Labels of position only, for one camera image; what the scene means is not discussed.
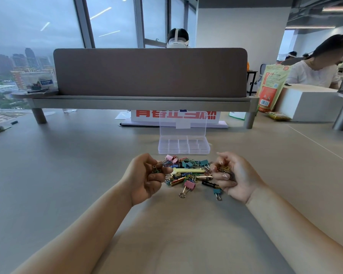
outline white headset strap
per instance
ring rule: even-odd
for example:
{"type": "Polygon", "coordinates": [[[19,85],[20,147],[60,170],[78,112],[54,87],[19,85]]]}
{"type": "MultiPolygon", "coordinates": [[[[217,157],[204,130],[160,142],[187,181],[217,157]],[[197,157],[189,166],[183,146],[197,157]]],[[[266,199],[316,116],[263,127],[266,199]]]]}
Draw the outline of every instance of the white headset strap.
{"type": "Polygon", "coordinates": [[[175,29],[174,42],[178,42],[178,31],[179,29],[175,29]]]}

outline ceiling light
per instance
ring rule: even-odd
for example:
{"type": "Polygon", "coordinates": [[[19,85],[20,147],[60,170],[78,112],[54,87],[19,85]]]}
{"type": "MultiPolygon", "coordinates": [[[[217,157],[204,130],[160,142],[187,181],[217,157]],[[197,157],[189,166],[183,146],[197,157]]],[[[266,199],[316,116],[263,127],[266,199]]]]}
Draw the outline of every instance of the ceiling light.
{"type": "Polygon", "coordinates": [[[287,26],[285,29],[334,29],[335,26],[287,26]]]}
{"type": "Polygon", "coordinates": [[[329,8],[323,8],[323,12],[343,12],[343,6],[332,6],[329,8]]]}
{"type": "MultiPolygon", "coordinates": [[[[115,31],[115,32],[120,32],[120,31],[115,31]]],[[[115,33],[115,32],[106,33],[105,35],[110,35],[110,34],[115,33]]],[[[100,35],[99,37],[105,36],[105,35],[100,35]]]]}
{"type": "Polygon", "coordinates": [[[99,15],[101,15],[102,13],[105,13],[107,10],[110,10],[110,9],[111,9],[111,7],[106,8],[105,10],[102,10],[100,13],[97,13],[96,15],[92,16],[92,17],[90,18],[90,20],[92,20],[92,19],[98,17],[99,15]]]}
{"type": "Polygon", "coordinates": [[[43,26],[43,28],[41,29],[41,31],[43,31],[49,24],[50,24],[50,22],[47,22],[47,23],[43,26]]]}

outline plastic storage box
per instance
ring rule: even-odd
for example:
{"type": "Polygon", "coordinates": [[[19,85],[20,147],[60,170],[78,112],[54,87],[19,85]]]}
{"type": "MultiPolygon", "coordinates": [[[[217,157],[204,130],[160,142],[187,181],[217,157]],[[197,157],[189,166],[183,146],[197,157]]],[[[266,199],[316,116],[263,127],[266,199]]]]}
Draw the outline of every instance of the plastic storage box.
{"type": "Polygon", "coordinates": [[[160,112],[159,154],[209,154],[206,111],[160,112]]]}

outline white blouse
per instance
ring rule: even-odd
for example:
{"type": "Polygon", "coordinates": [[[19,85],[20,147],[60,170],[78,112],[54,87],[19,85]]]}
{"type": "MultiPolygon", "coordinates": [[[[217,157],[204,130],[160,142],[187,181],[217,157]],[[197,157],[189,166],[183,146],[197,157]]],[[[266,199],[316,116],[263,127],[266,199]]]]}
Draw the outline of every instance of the white blouse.
{"type": "Polygon", "coordinates": [[[332,82],[339,82],[337,73],[336,65],[324,67],[320,70],[313,70],[305,61],[299,61],[291,66],[286,83],[329,87],[332,82]]]}

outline cityscape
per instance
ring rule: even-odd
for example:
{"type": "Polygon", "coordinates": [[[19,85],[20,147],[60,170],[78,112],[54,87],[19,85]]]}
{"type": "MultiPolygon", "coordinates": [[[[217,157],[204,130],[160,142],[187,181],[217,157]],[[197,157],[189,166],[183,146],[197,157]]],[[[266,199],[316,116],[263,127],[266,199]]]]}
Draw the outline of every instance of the cityscape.
{"type": "Polygon", "coordinates": [[[20,110],[30,109],[26,100],[12,99],[10,94],[26,91],[28,88],[23,80],[31,73],[50,74],[57,85],[53,56],[36,56],[31,48],[23,51],[23,54],[12,54],[10,57],[0,54],[0,112],[5,112],[4,119],[19,116],[16,114],[20,110]]]}

